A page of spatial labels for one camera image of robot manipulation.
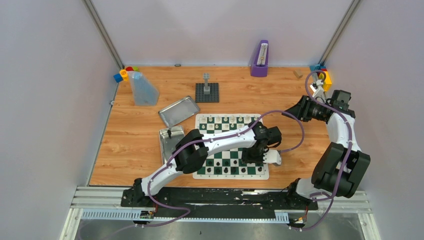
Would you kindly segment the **green white chess mat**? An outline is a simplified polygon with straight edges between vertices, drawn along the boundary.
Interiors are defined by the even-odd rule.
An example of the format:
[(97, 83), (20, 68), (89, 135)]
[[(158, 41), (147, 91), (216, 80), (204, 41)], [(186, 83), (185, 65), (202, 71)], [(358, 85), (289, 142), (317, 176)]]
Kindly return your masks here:
[[(197, 114), (195, 117), (195, 128), (199, 129), (201, 134), (218, 134), (231, 130), (237, 130), (249, 123), (254, 122), (259, 114)], [(242, 149), (234, 148), (223, 152), (208, 156), (201, 169), (194, 172), (192, 177), (196, 180), (217, 180), (217, 179), (234, 179), (234, 180), (268, 180), (269, 166), (263, 163), (242, 163)], [(216, 160), (221, 160), (221, 166), (214, 166)], [(237, 160), (238, 165), (233, 165), (233, 161)], [(208, 161), (213, 161), (213, 165), (208, 165)], [(229, 165), (224, 165), (224, 161), (229, 161)], [(231, 167), (238, 167), (238, 174), (231, 174)], [(258, 172), (258, 167), (262, 167), (263, 171)], [(208, 173), (207, 168), (212, 168), (212, 172)], [(221, 168), (221, 174), (215, 174), (215, 168)], [(224, 168), (228, 168), (228, 173), (224, 173)], [(241, 168), (246, 168), (246, 172), (242, 173)]]

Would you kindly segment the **metal tin with black pieces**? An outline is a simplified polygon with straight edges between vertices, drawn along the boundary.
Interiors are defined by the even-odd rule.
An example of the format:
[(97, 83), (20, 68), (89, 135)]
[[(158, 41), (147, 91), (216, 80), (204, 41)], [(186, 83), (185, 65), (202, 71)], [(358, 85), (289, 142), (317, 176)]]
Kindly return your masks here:
[(184, 138), (184, 128), (181, 125), (163, 128), (159, 131), (160, 152), (162, 164), (164, 165), (176, 150), (176, 145)]

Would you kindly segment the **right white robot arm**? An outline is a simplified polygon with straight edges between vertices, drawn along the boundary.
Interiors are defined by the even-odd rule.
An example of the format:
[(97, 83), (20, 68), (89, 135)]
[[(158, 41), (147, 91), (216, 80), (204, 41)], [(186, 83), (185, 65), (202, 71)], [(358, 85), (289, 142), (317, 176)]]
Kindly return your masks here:
[(312, 119), (326, 123), (330, 144), (315, 166), (310, 178), (298, 178), (288, 186), (286, 204), (298, 209), (306, 200), (319, 196), (350, 198), (356, 192), (371, 157), (358, 146), (355, 133), (355, 112), (349, 109), (351, 93), (335, 90), (325, 103), (317, 103), (304, 95), (287, 109), (298, 120)]

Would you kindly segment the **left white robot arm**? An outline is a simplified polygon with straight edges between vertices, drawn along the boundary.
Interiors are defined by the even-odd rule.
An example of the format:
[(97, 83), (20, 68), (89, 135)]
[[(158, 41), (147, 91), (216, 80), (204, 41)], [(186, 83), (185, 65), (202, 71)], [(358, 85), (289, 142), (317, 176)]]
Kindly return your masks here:
[(202, 134), (199, 129), (187, 133), (175, 146), (171, 157), (151, 175), (134, 180), (134, 200), (149, 206), (153, 196), (175, 178), (201, 169), (207, 158), (232, 149), (242, 149), (245, 164), (281, 165), (282, 158), (275, 149), (282, 142), (278, 127), (267, 128), (259, 120), (239, 129), (215, 134)]

